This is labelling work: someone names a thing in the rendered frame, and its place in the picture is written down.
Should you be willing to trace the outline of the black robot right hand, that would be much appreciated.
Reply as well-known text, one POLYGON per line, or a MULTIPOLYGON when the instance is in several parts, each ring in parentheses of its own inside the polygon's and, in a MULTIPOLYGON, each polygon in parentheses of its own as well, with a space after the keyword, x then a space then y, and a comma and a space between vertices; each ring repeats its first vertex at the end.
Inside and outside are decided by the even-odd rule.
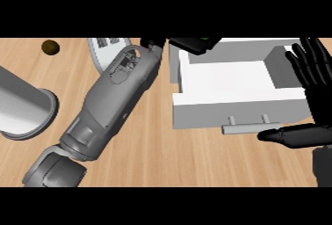
POLYGON ((305 90, 312 123, 268 129, 258 133, 263 142, 275 142, 290 149, 332 145, 332 55, 318 38, 300 38, 284 57, 305 90))

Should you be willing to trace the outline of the white cabinet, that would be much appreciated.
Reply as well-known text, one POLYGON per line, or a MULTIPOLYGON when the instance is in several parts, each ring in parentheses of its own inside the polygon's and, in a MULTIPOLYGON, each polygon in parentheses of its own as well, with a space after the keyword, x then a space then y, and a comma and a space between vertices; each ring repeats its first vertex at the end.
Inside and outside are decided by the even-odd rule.
POLYGON ((185 54, 193 71, 188 79, 225 89, 294 88, 299 86, 283 53, 297 38, 224 38, 200 56, 185 54))

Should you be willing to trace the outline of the olive brown round fruit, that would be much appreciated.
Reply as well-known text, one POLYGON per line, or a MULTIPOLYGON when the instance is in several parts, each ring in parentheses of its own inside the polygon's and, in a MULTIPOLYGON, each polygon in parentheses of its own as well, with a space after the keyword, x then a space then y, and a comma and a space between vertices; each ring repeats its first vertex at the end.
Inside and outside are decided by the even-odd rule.
POLYGON ((54 55, 58 52, 58 43, 54 40, 45 40, 41 44, 41 50, 47 55, 54 55))

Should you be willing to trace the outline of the grey cylindrical cup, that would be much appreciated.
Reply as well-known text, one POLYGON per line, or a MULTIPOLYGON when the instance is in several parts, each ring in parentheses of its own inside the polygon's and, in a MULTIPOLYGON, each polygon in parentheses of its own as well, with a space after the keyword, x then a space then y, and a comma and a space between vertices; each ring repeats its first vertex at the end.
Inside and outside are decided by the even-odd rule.
POLYGON ((0 66, 0 134, 23 141, 48 128, 58 112, 58 98, 35 88, 0 66))

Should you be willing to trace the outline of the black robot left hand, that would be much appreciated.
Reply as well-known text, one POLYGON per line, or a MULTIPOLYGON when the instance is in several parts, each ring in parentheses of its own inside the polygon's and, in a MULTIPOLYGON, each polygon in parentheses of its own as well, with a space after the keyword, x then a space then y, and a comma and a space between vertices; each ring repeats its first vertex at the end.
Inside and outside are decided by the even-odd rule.
POLYGON ((219 42, 221 37, 210 38, 141 38, 139 45, 142 47, 159 46, 165 43, 185 50, 194 55, 201 55, 213 48, 219 42))

